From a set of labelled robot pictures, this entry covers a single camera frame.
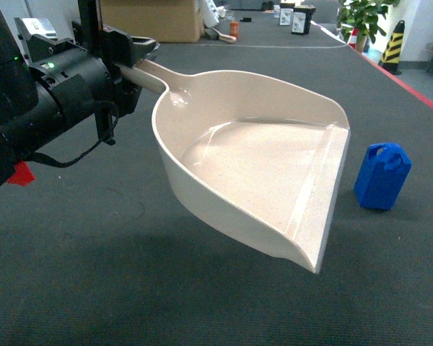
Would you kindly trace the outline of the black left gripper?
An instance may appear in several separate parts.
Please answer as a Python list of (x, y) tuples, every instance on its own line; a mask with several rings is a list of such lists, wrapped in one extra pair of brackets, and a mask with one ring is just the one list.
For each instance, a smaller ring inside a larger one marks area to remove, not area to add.
[(15, 23), (31, 74), (66, 117), (81, 115), (82, 104), (90, 101), (112, 102), (120, 116), (135, 110), (141, 89), (124, 80), (119, 67), (133, 67), (153, 54), (160, 47), (155, 39), (103, 25), (100, 48), (92, 52), (76, 41), (80, 21), (72, 24), (72, 39), (58, 39), (48, 19), (17, 18)]

